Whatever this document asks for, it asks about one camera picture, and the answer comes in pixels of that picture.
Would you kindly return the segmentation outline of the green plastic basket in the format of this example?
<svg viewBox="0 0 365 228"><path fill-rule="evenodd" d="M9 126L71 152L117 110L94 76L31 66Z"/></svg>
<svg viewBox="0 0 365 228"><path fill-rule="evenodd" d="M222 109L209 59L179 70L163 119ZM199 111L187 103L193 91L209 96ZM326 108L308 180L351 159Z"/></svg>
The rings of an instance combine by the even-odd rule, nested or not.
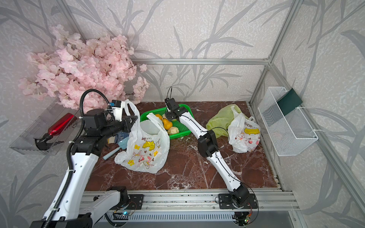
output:
<svg viewBox="0 0 365 228"><path fill-rule="evenodd" d="M180 104L179 106L180 107L185 107L188 110L188 112L191 114L191 116L194 117L194 115L192 113L192 110L188 105ZM149 113L153 113L154 115L159 114L159 115L163 116L166 112L166 109L167 109L166 107L163 107L163 108L159 108L159 109L144 112L143 114L140 115L140 121L142 122L142 121L147 120L147 115ZM179 133L174 134L174 135L170 135L169 137L170 137L171 140L176 139L176 138L181 138L181 137L184 137L184 136L187 136L187 135L191 134L191 131L184 124L182 124L178 121L173 122L173 127L177 127L178 130L179 130Z"/></svg>

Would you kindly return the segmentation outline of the orange pear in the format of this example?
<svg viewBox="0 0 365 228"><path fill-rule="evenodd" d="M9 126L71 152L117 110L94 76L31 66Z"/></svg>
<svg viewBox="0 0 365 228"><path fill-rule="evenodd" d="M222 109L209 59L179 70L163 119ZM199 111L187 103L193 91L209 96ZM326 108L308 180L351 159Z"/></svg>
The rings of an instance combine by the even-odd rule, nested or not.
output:
<svg viewBox="0 0 365 228"><path fill-rule="evenodd" d="M161 121L163 120L163 117L160 114L155 114L157 118L159 118Z"/></svg>
<svg viewBox="0 0 365 228"><path fill-rule="evenodd" d="M173 127L173 123L172 123L172 122L170 122L168 119L163 118L162 122L163 122L163 126L164 126L165 130L167 130L167 131L168 131L171 127Z"/></svg>

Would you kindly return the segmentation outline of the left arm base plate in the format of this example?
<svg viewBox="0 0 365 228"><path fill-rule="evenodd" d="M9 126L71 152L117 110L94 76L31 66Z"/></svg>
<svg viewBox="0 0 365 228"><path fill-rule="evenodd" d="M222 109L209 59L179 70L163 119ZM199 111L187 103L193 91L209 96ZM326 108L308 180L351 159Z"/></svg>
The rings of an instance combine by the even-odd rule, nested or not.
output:
<svg viewBox="0 0 365 228"><path fill-rule="evenodd" d="M118 203L116 206L112 207L111 210L141 210L143 205L144 195L143 194L131 194L126 200Z"/></svg>

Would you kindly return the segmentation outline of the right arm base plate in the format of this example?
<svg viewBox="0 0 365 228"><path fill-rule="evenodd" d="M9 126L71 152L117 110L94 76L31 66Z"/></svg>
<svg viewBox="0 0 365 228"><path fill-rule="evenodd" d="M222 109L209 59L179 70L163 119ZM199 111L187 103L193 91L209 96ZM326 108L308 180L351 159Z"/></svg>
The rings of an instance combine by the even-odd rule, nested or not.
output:
<svg viewBox="0 0 365 228"><path fill-rule="evenodd" d="M258 200L252 193L242 202L230 194L221 193L218 195L217 202L221 210L258 209Z"/></svg>

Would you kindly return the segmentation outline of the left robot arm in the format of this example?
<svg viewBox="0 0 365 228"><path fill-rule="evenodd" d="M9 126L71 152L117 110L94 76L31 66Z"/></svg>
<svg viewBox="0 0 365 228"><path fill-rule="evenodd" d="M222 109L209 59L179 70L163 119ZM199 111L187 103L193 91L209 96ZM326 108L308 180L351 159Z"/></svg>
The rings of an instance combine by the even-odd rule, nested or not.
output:
<svg viewBox="0 0 365 228"><path fill-rule="evenodd" d="M67 148L68 169L62 184L41 220L32 228L91 228L110 209L128 204L125 187L112 187L91 207L81 209L84 190L108 139L120 132L130 133L139 122L137 115L123 115L121 108L94 109L81 115L81 128Z"/></svg>

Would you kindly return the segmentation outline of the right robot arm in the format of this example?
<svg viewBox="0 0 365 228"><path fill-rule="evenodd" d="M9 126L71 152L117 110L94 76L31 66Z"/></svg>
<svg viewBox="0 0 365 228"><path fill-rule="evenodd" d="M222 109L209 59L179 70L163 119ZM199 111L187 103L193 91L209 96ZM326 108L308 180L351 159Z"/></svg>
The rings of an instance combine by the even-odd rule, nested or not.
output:
<svg viewBox="0 0 365 228"><path fill-rule="evenodd" d="M198 152L215 167L222 177L231 196L233 205L237 208L242 208L249 197L249 190L224 161L219 151L214 131L205 129L192 117L186 108L178 105L167 105L165 116L168 120L179 121L193 133L198 142Z"/></svg>

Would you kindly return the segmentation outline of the white printed plastic bag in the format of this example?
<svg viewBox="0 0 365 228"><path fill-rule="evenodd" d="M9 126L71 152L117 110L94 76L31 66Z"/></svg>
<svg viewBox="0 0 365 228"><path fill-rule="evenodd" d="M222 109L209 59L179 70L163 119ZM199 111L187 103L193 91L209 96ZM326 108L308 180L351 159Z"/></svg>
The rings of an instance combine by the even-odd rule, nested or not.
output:
<svg viewBox="0 0 365 228"><path fill-rule="evenodd" d="M128 115L132 111L137 120L129 133L126 151L118 153L114 161L131 171L156 174L166 163L170 137L154 114L148 114L147 119L141 121L137 107L129 100L125 101L124 110Z"/></svg>

